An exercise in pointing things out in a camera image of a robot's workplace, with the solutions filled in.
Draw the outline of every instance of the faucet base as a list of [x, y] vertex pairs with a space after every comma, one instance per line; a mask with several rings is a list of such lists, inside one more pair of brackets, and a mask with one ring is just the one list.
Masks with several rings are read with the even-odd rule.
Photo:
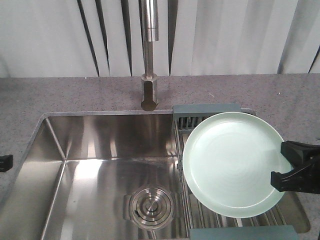
[[142, 102], [141, 108], [145, 111], [151, 112], [158, 106], [158, 76], [153, 74], [151, 79], [147, 79], [145, 74], [141, 76], [142, 83]]

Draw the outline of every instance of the dish drying rack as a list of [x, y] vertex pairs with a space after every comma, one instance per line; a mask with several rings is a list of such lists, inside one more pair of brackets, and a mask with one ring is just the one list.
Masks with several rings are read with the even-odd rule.
[[258, 227], [292, 225], [297, 233], [310, 230], [310, 222], [295, 192], [286, 192], [270, 210], [253, 217], [232, 218], [209, 210], [196, 199], [189, 189], [183, 173], [183, 152], [185, 143], [202, 121], [224, 112], [243, 112], [256, 116], [249, 108], [237, 104], [186, 104], [173, 106], [172, 127], [178, 156], [178, 172], [185, 225], [188, 229]]

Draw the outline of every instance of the curtain fold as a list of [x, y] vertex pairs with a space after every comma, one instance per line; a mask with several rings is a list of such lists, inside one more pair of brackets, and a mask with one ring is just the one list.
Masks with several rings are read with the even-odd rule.
[[198, 1], [191, 74], [277, 73], [297, 2]]
[[279, 73], [308, 73], [320, 45], [320, 1], [299, 0]]
[[98, 76], [77, 1], [0, 1], [0, 77]]
[[81, 0], [85, 20], [89, 29], [94, 54], [100, 77], [110, 77], [104, 36], [100, 27], [98, 10], [95, 0]]
[[101, 6], [106, 30], [110, 76], [130, 76], [129, 56], [121, 1], [101, 0]]
[[191, 74], [197, 6], [198, 0], [178, 1], [171, 62], [172, 76]]

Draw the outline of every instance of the white curtain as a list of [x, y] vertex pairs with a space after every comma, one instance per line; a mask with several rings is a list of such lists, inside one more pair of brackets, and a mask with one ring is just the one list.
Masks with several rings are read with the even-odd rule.
[[0, 1], [0, 77], [98, 76], [74, 0]]
[[[159, 76], [320, 72], [319, 0], [158, 0], [158, 15]], [[0, 77], [143, 72], [139, 0], [0, 1]]]

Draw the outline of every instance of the kitchen faucet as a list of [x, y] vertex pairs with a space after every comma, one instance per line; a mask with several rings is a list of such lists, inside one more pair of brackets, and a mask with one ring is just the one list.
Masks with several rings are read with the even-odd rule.
[[157, 79], [154, 74], [153, 42], [159, 40], [159, 19], [157, 0], [140, 0], [142, 21], [142, 42], [144, 74], [141, 76], [142, 102], [145, 111], [153, 111], [158, 105]]

